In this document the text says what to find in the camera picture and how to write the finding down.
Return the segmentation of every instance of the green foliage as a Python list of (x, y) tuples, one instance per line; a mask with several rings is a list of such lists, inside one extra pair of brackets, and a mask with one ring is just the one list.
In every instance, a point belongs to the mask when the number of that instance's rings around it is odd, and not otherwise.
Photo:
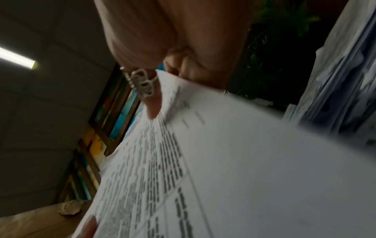
[(309, 26), (319, 20), (310, 16), (304, 1), (300, 6), (278, 4), (277, 0), (265, 0), (257, 15), (256, 33), (246, 49), (247, 67), (240, 84), (239, 95), (257, 98), (283, 73), (284, 54), (299, 39), (305, 38)]

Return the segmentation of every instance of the light fixture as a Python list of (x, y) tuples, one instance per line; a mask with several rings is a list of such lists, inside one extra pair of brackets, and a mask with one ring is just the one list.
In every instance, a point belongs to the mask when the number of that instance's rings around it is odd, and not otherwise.
[(0, 58), (32, 69), (35, 61), (0, 47)]

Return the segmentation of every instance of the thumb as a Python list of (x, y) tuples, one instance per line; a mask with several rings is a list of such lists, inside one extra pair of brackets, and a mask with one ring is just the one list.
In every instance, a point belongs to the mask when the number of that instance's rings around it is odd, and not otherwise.
[[(157, 76), (157, 72), (154, 69), (147, 71), (147, 73), (149, 79), (152, 79), (155, 76)], [(161, 84), (158, 78), (153, 82), (153, 87), (154, 95), (142, 99), (143, 103), (146, 106), (149, 119), (156, 118), (162, 108)]]

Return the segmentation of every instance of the pile of documents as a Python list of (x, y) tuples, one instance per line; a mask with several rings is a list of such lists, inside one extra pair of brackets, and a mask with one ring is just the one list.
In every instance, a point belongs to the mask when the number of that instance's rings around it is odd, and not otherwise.
[(350, 0), (316, 61), (292, 120), (376, 141), (376, 1)]

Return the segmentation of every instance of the finger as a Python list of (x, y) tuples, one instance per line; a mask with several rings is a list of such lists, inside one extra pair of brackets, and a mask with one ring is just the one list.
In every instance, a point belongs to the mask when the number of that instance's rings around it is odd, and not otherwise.
[[(154, 78), (157, 75), (157, 72), (153, 70), (147, 71), (149, 79)], [(146, 106), (148, 118), (154, 119), (158, 116), (162, 108), (162, 92), (161, 84), (159, 79), (153, 83), (154, 95), (151, 97), (146, 97), (142, 101)]]
[(97, 229), (97, 220), (92, 215), (90, 216), (82, 227), (81, 233), (77, 238), (92, 238)]

